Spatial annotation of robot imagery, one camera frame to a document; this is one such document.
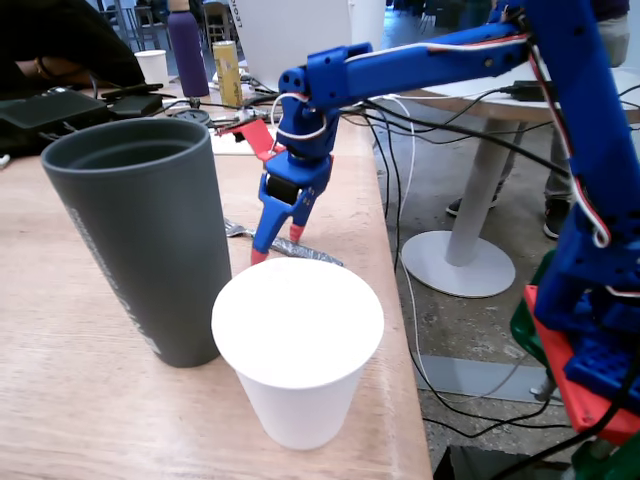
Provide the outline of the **blue gripper with motor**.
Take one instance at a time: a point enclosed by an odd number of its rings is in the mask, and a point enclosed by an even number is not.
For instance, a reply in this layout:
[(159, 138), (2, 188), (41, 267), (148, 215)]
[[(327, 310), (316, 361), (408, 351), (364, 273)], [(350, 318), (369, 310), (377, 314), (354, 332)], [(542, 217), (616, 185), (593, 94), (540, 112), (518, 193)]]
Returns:
[(291, 214), (290, 240), (300, 242), (315, 201), (327, 187), (332, 167), (331, 155), (304, 159), (289, 151), (275, 155), (266, 163), (259, 188), (263, 210), (254, 235), (252, 265), (267, 258), (274, 239)]

